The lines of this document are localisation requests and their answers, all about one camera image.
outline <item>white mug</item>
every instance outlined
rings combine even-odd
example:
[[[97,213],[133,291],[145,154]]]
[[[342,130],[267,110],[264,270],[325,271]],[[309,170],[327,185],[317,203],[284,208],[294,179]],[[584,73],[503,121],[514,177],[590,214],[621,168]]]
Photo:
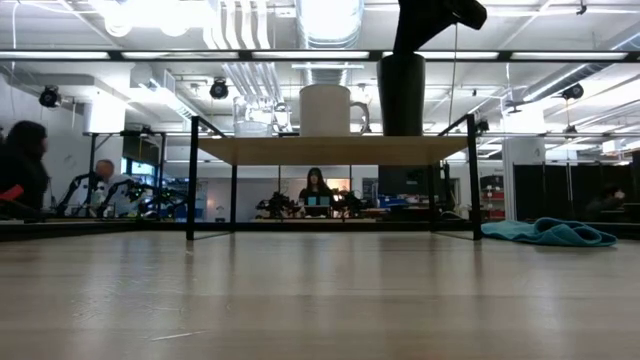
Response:
[[[351,91],[340,85],[309,85],[300,90],[300,136],[349,136],[351,107],[357,106],[369,123],[369,109],[351,101]]]

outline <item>ceiling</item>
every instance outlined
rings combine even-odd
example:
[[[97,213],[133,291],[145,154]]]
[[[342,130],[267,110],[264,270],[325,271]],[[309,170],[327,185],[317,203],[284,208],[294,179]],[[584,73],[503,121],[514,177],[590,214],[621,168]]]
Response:
[[[15,12],[16,1],[0,2],[0,48],[13,47],[13,25],[17,48],[64,49],[205,49],[202,30],[193,23],[187,33],[170,37],[157,28],[134,28],[121,38],[106,34],[104,19],[95,13],[68,13],[69,9],[91,12],[87,1],[22,0]],[[198,17],[204,1],[185,1]],[[611,42],[621,34],[640,33],[640,2],[637,0],[585,0],[588,10],[576,15],[579,0],[483,0],[489,10],[489,19],[480,31],[460,26],[450,27],[427,43],[425,49],[475,50],[602,50],[610,49]],[[275,48],[298,48],[293,0],[269,0],[268,34]],[[358,41],[361,49],[393,47],[397,25],[397,2],[365,0],[365,12]],[[293,108],[292,122],[297,122],[297,98],[303,81],[302,74],[291,68],[291,63],[277,63],[276,72],[285,100]],[[349,85],[357,91],[358,84],[366,84],[371,96],[371,116],[380,122],[380,106],[376,88],[375,64],[363,63],[363,69],[352,70]],[[100,79],[110,87],[137,102],[137,110],[127,112],[127,121],[149,123],[157,129],[182,130],[181,118],[166,106],[136,98],[129,79],[133,64],[102,63],[20,63],[21,70],[41,74],[86,74]],[[232,98],[237,92],[230,88],[225,100],[213,100],[208,95],[213,78],[225,76],[220,63],[153,63],[156,74],[169,70],[177,79],[176,92],[200,113],[211,116],[223,130],[231,130]],[[506,96],[508,89],[523,89],[549,76],[562,75],[564,64],[474,64],[428,63],[424,122],[431,131],[443,129],[451,121],[492,97]],[[638,100],[640,83],[634,79],[640,74],[640,64],[611,66],[581,82],[585,96],[568,105],[562,99],[545,99],[545,123],[549,130],[562,130],[567,122],[595,115],[607,115],[617,107]],[[640,107],[629,106],[629,111],[610,116],[594,123],[589,129],[606,131],[614,126],[640,124]],[[500,107],[484,111],[492,128],[499,128]],[[352,121],[361,116],[354,110]]]

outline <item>wooden tabletop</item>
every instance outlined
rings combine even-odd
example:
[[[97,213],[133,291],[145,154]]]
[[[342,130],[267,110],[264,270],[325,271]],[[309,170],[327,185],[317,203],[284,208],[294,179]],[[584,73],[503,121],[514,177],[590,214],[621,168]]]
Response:
[[[351,136],[200,139],[231,165],[429,165],[467,147],[466,138]]]

